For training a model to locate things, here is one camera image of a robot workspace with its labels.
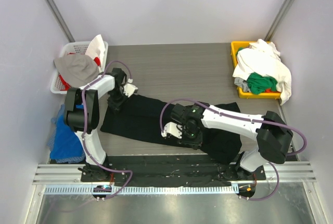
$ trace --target gray cloth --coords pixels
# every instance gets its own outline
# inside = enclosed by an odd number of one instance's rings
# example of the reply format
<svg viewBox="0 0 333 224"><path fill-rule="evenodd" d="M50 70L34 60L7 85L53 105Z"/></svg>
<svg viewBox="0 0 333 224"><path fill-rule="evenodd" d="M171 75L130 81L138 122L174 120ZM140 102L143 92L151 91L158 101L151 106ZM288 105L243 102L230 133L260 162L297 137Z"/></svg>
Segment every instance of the gray cloth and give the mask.
<svg viewBox="0 0 333 224"><path fill-rule="evenodd" d="M69 54L54 60L62 78L73 87L84 86L97 78L98 66L84 54Z"/></svg>
<svg viewBox="0 0 333 224"><path fill-rule="evenodd" d="M251 90L248 86L248 83L245 80L243 80L242 78L236 77L234 84L239 86L245 93L251 92Z"/></svg>

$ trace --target red cloth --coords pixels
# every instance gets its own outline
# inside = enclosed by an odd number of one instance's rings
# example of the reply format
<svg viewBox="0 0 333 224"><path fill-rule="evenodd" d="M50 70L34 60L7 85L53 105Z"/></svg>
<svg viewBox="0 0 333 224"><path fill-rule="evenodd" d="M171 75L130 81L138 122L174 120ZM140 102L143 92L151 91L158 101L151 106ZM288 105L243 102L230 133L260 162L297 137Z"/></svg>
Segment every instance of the red cloth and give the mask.
<svg viewBox="0 0 333 224"><path fill-rule="evenodd" d="M272 91L270 88L265 90L266 93L276 93L276 91Z"/></svg>
<svg viewBox="0 0 333 224"><path fill-rule="evenodd" d="M95 63L100 67L100 60L98 57L94 58Z"/></svg>
<svg viewBox="0 0 333 224"><path fill-rule="evenodd" d="M65 88L62 90L68 90L69 88L71 88L71 86L62 78L62 76L60 74L59 74L59 78L60 78L62 84L65 86Z"/></svg>

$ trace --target yellow bin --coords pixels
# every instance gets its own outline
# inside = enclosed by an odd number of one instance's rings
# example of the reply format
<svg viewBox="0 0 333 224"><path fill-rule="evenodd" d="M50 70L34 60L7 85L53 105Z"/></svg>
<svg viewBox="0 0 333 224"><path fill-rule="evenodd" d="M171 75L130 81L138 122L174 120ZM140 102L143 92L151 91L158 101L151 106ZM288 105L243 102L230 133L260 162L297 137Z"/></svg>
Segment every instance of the yellow bin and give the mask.
<svg viewBox="0 0 333 224"><path fill-rule="evenodd" d="M234 68L237 65L237 57L236 52L240 47L246 48L249 46L249 43L255 41L232 41L231 42L231 57L233 58ZM255 95L253 93L245 93L240 87L237 87L238 94L240 98L273 98L278 99L280 98L281 93L260 93Z"/></svg>

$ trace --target clothing pile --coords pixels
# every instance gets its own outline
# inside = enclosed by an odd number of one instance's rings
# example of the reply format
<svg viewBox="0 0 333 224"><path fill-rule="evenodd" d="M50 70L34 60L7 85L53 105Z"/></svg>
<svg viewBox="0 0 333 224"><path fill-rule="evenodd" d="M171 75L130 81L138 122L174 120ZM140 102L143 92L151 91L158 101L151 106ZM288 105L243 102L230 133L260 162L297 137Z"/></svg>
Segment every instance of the clothing pile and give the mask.
<svg viewBox="0 0 333 224"><path fill-rule="evenodd" d="M105 45L102 36L97 35L88 45L85 54L69 54L56 58L54 64L59 72L59 78L65 86L81 87L93 81L102 72L101 63L104 57Z"/></svg>
<svg viewBox="0 0 333 224"><path fill-rule="evenodd" d="M273 42L262 39L238 49L238 64L233 77L235 85L246 93L281 92L281 105L291 96L291 73L281 62L280 52Z"/></svg>

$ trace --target blue cloth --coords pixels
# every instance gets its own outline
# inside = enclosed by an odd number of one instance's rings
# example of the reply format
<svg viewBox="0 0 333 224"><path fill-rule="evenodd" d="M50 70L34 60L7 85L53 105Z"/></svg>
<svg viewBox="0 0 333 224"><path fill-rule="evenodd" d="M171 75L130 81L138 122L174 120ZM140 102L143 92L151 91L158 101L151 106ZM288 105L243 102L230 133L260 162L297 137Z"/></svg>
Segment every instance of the blue cloth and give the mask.
<svg viewBox="0 0 333 224"><path fill-rule="evenodd" d="M51 153L50 158L57 163L78 163L85 158L85 154L79 138L63 121L65 105L61 105L57 117L51 121L56 125L56 129L48 141Z"/></svg>

